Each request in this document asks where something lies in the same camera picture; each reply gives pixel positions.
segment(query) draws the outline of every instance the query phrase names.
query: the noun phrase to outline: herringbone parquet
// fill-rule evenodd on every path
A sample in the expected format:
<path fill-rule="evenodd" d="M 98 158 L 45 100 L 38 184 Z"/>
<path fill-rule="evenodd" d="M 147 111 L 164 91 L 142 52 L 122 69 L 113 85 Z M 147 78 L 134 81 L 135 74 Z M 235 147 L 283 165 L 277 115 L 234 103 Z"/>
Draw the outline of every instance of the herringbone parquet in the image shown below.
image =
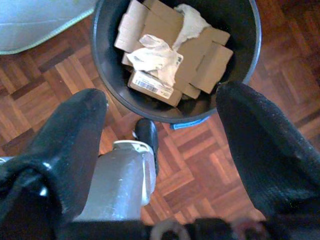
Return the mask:
<path fill-rule="evenodd" d="M 320 4 L 258 0 L 263 43 L 250 85 L 274 101 L 320 149 Z M 30 141 L 55 108 L 72 94 L 97 88 L 109 99 L 100 153 L 132 139 L 140 118 L 106 90 L 90 50 L 91 19 L 23 53 L 0 56 L 0 155 L 13 156 Z M 261 219 L 241 183 L 217 114 L 189 129 L 157 123 L 160 172 L 142 219 L 174 217 Z"/>

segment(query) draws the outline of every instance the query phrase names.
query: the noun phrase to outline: cardboard packaging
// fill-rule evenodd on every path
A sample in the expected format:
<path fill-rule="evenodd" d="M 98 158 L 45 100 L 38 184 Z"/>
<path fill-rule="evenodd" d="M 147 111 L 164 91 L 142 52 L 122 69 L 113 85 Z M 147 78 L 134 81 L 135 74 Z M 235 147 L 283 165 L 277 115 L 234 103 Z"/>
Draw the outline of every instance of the cardboard packaging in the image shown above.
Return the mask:
<path fill-rule="evenodd" d="M 159 80 L 144 72 L 134 71 L 128 82 L 128 87 L 176 107 L 182 98 L 182 93 L 173 87 L 165 86 Z"/>
<path fill-rule="evenodd" d="M 143 4 L 131 0 L 120 22 L 119 33 L 114 43 L 115 47 L 125 51 L 122 63 L 132 66 L 126 55 L 143 47 L 139 39 L 145 34 L 163 39 L 172 47 L 183 22 L 182 14 L 159 0 L 145 0 Z M 156 93 L 146 91 L 132 83 L 128 86 L 163 102 L 169 102 L 168 104 L 172 106 L 178 104 L 175 101 L 182 93 L 193 99 L 199 97 L 201 90 L 209 94 L 223 76 L 232 56 L 233 52 L 223 47 L 229 38 L 229 33 L 207 27 L 198 38 L 189 39 L 181 45 L 178 53 L 183 55 L 183 61 L 175 75 L 173 99 L 164 100 Z"/>

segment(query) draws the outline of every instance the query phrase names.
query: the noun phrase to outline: black shoe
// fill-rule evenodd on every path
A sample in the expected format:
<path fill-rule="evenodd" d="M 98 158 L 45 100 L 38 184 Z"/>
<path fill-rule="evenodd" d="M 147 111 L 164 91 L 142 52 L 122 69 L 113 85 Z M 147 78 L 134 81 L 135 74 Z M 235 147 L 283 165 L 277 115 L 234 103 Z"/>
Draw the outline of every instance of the black shoe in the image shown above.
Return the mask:
<path fill-rule="evenodd" d="M 158 131 L 155 123 L 152 120 L 142 118 L 135 124 L 135 138 L 137 141 L 148 144 L 154 153 L 155 174 L 158 175 Z"/>

